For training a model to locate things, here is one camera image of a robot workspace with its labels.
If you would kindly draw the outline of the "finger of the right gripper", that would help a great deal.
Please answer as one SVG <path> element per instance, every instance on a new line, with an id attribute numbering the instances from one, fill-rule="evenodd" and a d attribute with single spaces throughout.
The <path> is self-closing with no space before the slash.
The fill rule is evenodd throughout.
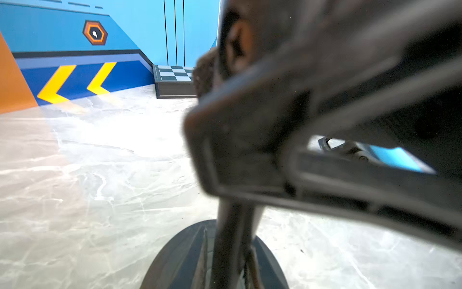
<path id="1" fill-rule="evenodd" d="M 460 1 L 224 1 L 184 120 L 203 189 L 462 248 Z M 400 147 L 436 174 L 323 153 Z"/>

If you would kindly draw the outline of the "black round stand base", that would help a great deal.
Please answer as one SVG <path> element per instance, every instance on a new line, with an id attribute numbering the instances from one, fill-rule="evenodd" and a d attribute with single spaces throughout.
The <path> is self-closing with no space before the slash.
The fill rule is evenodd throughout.
<path id="1" fill-rule="evenodd" d="M 143 289 L 287 289 L 282 268 L 267 245 L 255 237 L 239 273 L 214 261 L 216 220 L 195 223 L 177 233 L 150 265 Z"/>

